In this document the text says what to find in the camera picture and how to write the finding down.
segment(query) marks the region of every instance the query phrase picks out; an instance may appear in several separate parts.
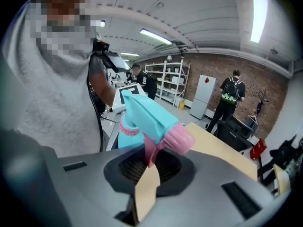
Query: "gray t-shirt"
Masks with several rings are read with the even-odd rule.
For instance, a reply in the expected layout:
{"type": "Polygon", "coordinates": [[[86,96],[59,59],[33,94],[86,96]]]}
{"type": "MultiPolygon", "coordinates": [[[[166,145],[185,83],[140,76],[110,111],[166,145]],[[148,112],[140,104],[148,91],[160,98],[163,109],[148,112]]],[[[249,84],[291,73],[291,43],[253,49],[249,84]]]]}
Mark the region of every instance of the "gray t-shirt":
{"type": "MultiPolygon", "coordinates": [[[[87,76],[95,36],[90,21],[46,21],[41,3],[24,6],[8,28],[2,53],[28,95],[15,130],[52,147],[58,157],[97,153],[100,131],[87,76]]],[[[90,73],[103,70],[90,65],[90,73]]]]}

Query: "ceiling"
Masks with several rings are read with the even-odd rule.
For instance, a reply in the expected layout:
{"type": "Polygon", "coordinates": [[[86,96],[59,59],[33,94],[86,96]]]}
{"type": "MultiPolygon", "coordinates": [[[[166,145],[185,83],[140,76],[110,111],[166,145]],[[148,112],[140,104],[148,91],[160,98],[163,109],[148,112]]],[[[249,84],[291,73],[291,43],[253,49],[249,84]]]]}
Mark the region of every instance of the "ceiling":
{"type": "Polygon", "coordinates": [[[250,41],[252,0],[90,2],[92,19],[106,22],[105,27],[97,27],[102,40],[110,44],[112,51],[137,53],[139,59],[178,52],[177,46],[219,47],[253,53],[287,69],[302,54],[298,36],[275,0],[268,0],[267,20],[259,43],[250,41]],[[171,40],[173,45],[140,34],[142,28],[171,40]],[[278,51],[277,55],[270,52],[272,48],[278,51]]]}

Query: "white refrigerator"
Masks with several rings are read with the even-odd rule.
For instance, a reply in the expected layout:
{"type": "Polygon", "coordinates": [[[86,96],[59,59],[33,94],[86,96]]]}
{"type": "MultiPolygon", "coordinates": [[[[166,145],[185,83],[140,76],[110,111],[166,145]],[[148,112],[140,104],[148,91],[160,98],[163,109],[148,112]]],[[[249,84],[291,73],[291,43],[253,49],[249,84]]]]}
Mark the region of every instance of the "white refrigerator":
{"type": "Polygon", "coordinates": [[[204,75],[200,76],[195,98],[189,111],[192,116],[198,119],[202,119],[209,104],[209,101],[212,98],[215,85],[216,78],[204,75]]]}

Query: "office chair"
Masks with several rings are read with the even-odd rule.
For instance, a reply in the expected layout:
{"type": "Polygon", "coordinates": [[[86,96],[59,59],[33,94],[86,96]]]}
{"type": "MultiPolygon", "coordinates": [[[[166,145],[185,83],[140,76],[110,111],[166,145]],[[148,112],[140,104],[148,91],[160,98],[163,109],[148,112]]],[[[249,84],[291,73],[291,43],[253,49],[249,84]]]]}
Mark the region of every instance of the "office chair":
{"type": "Polygon", "coordinates": [[[226,121],[219,121],[215,136],[224,143],[240,152],[249,149],[252,144],[247,140],[253,131],[252,128],[243,124],[233,115],[226,121]]]}

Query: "white machine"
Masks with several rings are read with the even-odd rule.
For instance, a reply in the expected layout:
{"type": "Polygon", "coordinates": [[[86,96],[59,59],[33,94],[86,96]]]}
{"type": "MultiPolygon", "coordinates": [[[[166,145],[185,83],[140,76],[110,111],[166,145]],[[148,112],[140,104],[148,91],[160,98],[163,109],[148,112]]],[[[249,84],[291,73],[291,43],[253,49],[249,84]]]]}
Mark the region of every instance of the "white machine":
{"type": "Polygon", "coordinates": [[[216,78],[204,75],[200,76],[196,95],[189,111],[192,116],[198,119],[202,119],[207,109],[208,103],[212,98],[215,85],[216,78]]]}
{"type": "Polygon", "coordinates": [[[129,90],[133,94],[140,94],[140,95],[146,96],[146,93],[143,91],[142,87],[138,83],[118,88],[116,90],[116,94],[115,94],[115,98],[114,98],[114,103],[113,103],[113,107],[112,107],[112,110],[116,114],[122,112],[123,110],[125,110],[125,103],[124,103],[123,96],[121,94],[121,92],[123,90],[129,90]]]}

